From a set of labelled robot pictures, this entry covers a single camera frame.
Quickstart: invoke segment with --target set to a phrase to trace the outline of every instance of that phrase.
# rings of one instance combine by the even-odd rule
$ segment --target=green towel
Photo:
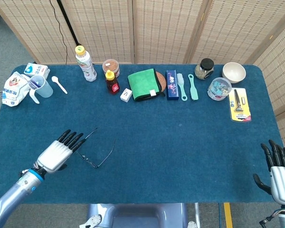
[[[128,76],[135,101],[157,97],[162,90],[155,69],[143,70]]]

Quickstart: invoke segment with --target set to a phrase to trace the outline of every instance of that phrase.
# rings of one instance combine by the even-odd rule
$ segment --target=blue box
[[[176,70],[167,70],[166,80],[167,80],[167,100],[178,100],[179,88],[177,86]]]

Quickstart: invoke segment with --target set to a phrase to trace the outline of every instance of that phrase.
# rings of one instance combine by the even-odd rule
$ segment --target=white spoon
[[[52,76],[52,81],[56,82],[57,85],[59,85],[60,89],[62,89],[62,91],[65,92],[65,94],[67,94],[66,89],[58,82],[58,78],[56,76]]]

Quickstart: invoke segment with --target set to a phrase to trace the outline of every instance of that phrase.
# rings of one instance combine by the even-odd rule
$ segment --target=yellow tape
[[[230,203],[224,203],[224,210],[225,210],[225,218],[226,218],[226,228],[232,228]]]

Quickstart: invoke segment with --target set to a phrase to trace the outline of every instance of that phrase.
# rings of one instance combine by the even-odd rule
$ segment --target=red sauce bottle
[[[111,70],[107,70],[105,74],[106,78],[106,87],[108,88],[111,94],[117,94],[119,92],[119,84],[115,77],[115,74]]]

